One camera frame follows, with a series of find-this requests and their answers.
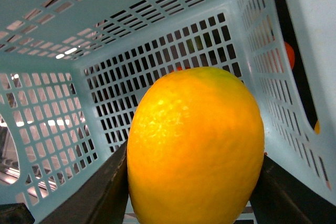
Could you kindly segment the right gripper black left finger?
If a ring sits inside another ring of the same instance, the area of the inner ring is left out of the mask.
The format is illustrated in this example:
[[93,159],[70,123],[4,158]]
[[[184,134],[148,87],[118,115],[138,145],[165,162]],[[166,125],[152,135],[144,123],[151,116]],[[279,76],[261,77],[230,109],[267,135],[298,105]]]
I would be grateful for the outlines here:
[[125,142],[41,223],[123,223],[128,196]]

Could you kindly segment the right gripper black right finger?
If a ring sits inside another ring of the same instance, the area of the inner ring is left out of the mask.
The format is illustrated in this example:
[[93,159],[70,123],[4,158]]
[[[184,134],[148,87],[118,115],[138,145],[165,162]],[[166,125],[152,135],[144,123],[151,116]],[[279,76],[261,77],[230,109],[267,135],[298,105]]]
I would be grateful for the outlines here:
[[335,205],[266,155],[250,202],[258,223],[335,223]]

